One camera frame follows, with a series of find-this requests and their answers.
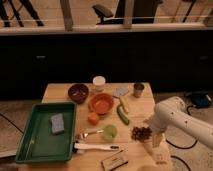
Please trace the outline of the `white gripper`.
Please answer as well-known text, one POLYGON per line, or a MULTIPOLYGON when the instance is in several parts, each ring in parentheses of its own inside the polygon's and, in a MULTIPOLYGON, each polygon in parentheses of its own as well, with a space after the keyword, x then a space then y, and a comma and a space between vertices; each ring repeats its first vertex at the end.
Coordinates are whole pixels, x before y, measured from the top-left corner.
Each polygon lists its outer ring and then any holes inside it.
POLYGON ((152 131, 152 146, 158 147, 163 139, 163 133, 167 129, 167 124, 157 115, 153 114, 144 120, 152 131))

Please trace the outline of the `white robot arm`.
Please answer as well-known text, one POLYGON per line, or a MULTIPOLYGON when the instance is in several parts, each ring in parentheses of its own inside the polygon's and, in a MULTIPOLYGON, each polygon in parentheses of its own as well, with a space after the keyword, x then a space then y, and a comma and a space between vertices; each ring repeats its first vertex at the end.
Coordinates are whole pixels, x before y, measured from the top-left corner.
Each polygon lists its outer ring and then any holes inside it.
POLYGON ((154 105, 154 113, 146 121, 154 148, 160 145, 167 127, 173 125, 213 150, 213 125, 186 114, 185 109, 185 102, 178 96, 154 105))

